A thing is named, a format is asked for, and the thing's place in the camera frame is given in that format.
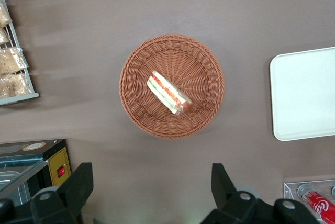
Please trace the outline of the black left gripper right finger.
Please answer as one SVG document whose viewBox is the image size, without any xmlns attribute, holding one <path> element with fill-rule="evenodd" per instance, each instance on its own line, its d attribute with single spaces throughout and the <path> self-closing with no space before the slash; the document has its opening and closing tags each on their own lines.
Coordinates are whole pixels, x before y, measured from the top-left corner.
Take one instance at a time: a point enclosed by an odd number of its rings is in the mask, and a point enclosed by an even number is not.
<svg viewBox="0 0 335 224">
<path fill-rule="evenodd" d="M 318 223 L 302 203 L 280 198 L 269 205 L 252 193 L 239 191 L 221 163 L 212 164 L 211 192 L 216 203 L 202 223 Z"/>
</svg>

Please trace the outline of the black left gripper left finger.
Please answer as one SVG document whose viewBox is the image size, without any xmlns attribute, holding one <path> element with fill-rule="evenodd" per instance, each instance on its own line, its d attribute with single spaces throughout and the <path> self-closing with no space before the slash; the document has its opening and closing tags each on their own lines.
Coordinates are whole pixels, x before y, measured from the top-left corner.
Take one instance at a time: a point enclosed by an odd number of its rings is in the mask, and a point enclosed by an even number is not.
<svg viewBox="0 0 335 224">
<path fill-rule="evenodd" d="M 93 188 L 92 163 L 81 163 L 55 191 L 45 188 L 17 207 L 12 200 L 1 199 L 1 223 L 83 223 L 82 208 Z"/>
</svg>

